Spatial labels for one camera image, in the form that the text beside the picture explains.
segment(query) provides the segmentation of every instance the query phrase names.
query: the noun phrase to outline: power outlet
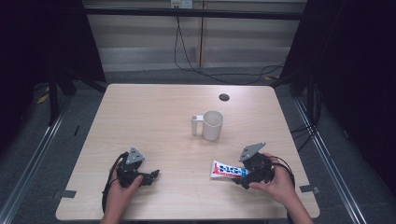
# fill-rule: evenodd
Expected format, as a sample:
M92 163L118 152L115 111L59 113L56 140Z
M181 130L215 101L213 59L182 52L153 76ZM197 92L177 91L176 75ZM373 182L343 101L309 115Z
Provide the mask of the power outlet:
M171 0L171 8L181 8L181 0Z
M192 0L181 0L181 8L192 9Z

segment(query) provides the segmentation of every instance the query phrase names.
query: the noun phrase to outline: mug handle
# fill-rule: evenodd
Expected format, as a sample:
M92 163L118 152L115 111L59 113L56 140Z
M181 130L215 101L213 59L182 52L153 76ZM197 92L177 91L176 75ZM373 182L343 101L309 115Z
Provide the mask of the mug handle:
M191 116L191 132L193 135L197 134L197 123L198 121L204 121L203 115L194 115Z

